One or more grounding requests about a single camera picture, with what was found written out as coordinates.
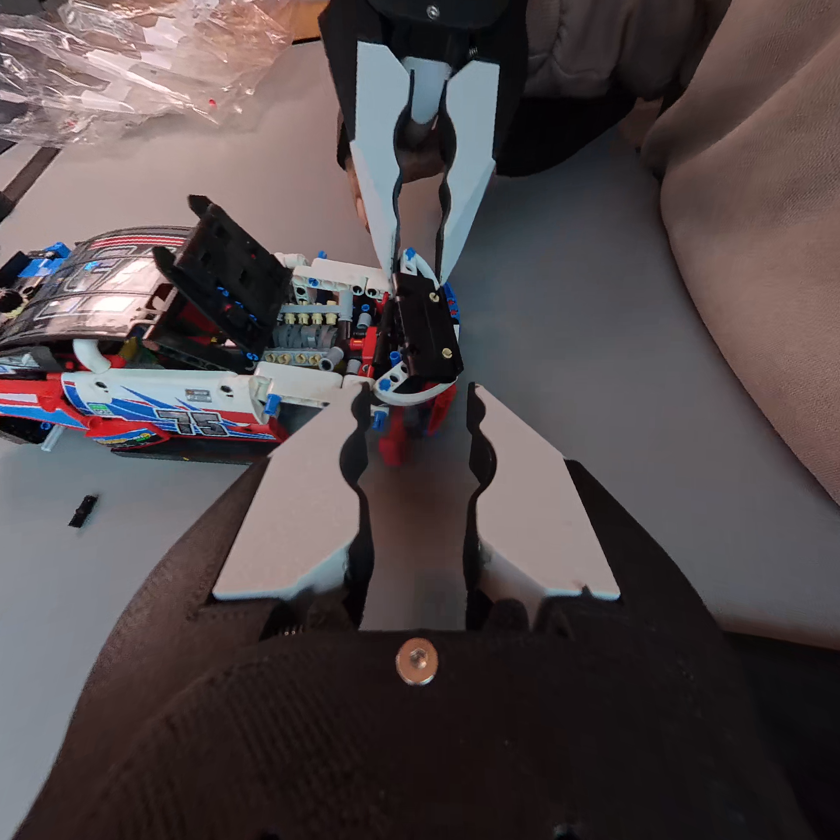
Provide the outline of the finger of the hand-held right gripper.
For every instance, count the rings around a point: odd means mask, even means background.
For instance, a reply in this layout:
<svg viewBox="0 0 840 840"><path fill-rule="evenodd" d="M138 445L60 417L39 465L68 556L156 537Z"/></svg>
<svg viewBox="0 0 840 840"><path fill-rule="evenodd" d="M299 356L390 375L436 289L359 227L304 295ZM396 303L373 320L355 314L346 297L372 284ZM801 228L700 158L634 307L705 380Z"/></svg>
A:
<svg viewBox="0 0 840 840"><path fill-rule="evenodd" d="M402 183L396 135L412 95L412 76L387 45L358 42L350 151L374 250L384 271L395 269Z"/></svg>
<svg viewBox="0 0 840 840"><path fill-rule="evenodd" d="M444 91L438 113L444 157L439 190L443 216L436 249L437 277L442 282L458 262L495 169L498 81L498 65L472 60L448 80Z"/></svg>

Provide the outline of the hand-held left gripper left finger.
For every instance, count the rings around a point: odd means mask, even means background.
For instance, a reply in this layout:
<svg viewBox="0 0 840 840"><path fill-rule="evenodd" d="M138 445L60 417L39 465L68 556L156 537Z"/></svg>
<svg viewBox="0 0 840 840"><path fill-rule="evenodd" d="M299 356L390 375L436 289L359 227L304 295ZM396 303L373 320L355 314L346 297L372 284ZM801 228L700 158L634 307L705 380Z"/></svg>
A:
<svg viewBox="0 0 840 840"><path fill-rule="evenodd" d="M213 588L221 602L337 593L357 627L375 565L368 501L371 388L344 387L267 459Z"/></svg>

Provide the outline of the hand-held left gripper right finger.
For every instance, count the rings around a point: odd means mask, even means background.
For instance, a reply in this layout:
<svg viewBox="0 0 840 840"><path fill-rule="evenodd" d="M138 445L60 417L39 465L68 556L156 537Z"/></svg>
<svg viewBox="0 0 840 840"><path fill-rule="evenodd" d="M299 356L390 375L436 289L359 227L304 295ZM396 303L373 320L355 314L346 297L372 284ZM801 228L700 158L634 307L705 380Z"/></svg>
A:
<svg viewBox="0 0 840 840"><path fill-rule="evenodd" d="M464 540L465 624L482 627L492 607L519 602L529 627L543 603L621 591L561 452L487 388L470 383L469 499Z"/></svg>

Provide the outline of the toy brick race car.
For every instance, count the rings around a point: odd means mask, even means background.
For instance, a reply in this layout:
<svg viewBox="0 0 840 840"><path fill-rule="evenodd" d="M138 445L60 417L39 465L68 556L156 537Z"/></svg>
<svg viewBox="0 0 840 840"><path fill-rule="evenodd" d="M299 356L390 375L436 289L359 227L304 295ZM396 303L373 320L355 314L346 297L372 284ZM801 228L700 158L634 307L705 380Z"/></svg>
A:
<svg viewBox="0 0 840 840"><path fill-rule="evenodd" d="M193 227L118 228L2 264L2 438L47 448L76 429L117 455L246 465L303 409L351 384L373 393L394 275L272 254L208 197L187 202ZM455 393L408 408L372 395L388 466Z"/></svg>

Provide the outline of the black white brick bumper assembly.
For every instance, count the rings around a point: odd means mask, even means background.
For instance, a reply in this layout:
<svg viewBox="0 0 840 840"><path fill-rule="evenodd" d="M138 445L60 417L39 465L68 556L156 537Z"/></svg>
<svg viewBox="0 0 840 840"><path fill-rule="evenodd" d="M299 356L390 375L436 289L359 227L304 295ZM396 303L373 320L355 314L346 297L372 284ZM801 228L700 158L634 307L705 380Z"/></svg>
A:
<svg viewBox="0 0 840 840"><path fill-rule="evenodd" d="M402 252L377 326L371 369L374 399L408 408L452 388L464 370L453 291L414 249Z"/></svg>

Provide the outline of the person's right forearm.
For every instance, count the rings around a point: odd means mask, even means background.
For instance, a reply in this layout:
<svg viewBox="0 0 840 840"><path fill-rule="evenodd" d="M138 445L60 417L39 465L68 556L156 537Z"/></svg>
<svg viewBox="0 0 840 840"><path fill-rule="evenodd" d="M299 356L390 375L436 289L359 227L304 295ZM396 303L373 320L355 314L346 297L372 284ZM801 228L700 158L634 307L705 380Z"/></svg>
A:
<svg viewBox="0 0 840 840"><path fill-rule="evenodd" d="M729 1L529 1L528 98L662 98L693 78Z"/></svg>

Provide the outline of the grey desk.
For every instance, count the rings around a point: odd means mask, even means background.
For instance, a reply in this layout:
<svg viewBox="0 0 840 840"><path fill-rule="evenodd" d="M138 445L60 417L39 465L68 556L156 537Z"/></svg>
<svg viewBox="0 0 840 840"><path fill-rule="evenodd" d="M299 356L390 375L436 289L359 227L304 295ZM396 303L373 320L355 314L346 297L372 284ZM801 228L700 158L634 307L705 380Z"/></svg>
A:
<svg viewBox="0 0 840 840"><path fill-rule="evenodd" d="M319 42L288 48L242 122L178 119L60 152L2 250L218 202L268 249L374 266L335 161ZM476 485L466 389L483 385L641 523L729 631L838 648L838 508L722 359L688 296L658 184L614 130L564 164L492 181L452 276L465 372L444 430L407 467L371 456L376 566L364 627L463 622L461 551Z"/></svg>

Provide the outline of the person's right hand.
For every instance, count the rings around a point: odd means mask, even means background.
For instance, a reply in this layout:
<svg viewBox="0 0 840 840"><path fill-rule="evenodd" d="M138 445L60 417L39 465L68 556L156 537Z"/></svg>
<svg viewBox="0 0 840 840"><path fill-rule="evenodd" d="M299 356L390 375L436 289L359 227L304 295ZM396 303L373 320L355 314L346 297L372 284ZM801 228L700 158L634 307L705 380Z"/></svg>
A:
<svg viewBox="0 0 840 840"><path fill-rule="evenodd" d="M350 190L353 199L353 206L355 212L363 225L364 229L370 233L370 224L368 220L368 216L366 213L366 209L364 206L364 199L361 193L361 185L359 178L357 176L354 164L352 160L348 161L344 167L345 174L347 175L347 179L350 185Z"/></svg>

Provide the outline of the crumpled clear plastic bag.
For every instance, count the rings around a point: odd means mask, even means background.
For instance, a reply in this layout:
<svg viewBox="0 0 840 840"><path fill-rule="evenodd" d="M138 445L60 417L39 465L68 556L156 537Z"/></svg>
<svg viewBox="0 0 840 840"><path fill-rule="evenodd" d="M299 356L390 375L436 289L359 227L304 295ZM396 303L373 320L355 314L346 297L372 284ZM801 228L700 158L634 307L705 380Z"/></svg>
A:
<svg viewBox="0 0 840 840"><path fill-rule="evenodd" d="M3 141L94 144L152 119L233 123L297 2L2 2Z"/></svg>

